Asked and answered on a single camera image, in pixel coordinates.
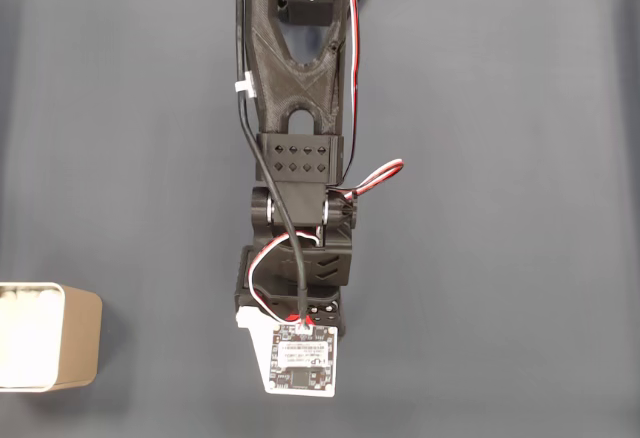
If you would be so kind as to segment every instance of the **black cable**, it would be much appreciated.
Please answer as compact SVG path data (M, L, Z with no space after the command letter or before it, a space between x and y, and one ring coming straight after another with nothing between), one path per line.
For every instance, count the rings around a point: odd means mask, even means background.
M244 23L244 0L236 0L236 68L238 74L238 81L245 79L245 23ZM296 235L296 229L291 221L291 216L287 211L287 207L284 204L280 190L269 171L269 167L262 156L258 142L251 131L251 125L249 124L249 118L247 116L247 99L244 92L238 93L238 112L240 113L240 124L242 125L242 131L249 143L249 147L253 152L253 156L258 162L260 171L262 171L262 177L264 178L267 188L271 193L271 199L275 204L282 221L284 222L284 228L289 233L289 242L293 249L293 255L296 260L296 267L298 271L298 314L303 324L306 324L307 319L307 276L304 268L304 256L302 254L302 246L300 246L300 240Z

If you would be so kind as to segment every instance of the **perforated black bracket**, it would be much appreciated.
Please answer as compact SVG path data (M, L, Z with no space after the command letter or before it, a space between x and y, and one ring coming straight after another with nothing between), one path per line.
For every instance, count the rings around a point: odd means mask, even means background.
M336 184L342 172L342 136L264 133L258 143L276 181ZM260 180L260 169L256 168Z

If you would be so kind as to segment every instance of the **white cable tie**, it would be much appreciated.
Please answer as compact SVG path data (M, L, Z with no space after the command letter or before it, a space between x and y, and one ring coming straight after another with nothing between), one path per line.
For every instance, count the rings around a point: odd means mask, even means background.
M246 91L249 98L256 97L256 89L253 86L253 76L250 71L244 72L244 80L236 81L236 93Z

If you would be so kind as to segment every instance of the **hole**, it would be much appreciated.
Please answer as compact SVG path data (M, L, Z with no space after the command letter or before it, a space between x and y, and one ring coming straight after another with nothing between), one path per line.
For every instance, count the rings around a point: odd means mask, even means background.
M278 20L278 25L291 58L298 63L311 63L326 46L328 26L289 25L280 20Z
M289 117L288 131L291 135L313 135L313 128L313 116L306 110L294 111Z
M322 267L324 267L324 266L329 266L329 265L332 265L332 264L334 264L335 262L337 262L339 259L340 259L340 257L339 257L339 256L337 256L337 255L336 255L336 256L332 256L332 257L331 257L331 258L329 258L328 260L319 261L319 262L318 262L318 265L319 265L319 266L322 266Z

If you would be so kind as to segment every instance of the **black 3d-printed robot arm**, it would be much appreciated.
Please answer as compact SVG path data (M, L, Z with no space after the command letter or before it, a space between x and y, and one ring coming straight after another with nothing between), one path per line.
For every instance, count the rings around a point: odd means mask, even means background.
M301 318L340 333L340 287L349 282L358 196L337 188L344 177L344 58L354 1L238 0L236 13L241 121L258 162L257 180L266 184L253 189L254 241L242 253L236 307L260 306L279 320ZM278 20L328 26L310 63L292 58ZM255 98L257 137L248 125L245 95ZM313 135L288 133L298 110L313 117ZM374 173L361 186L397 171Z

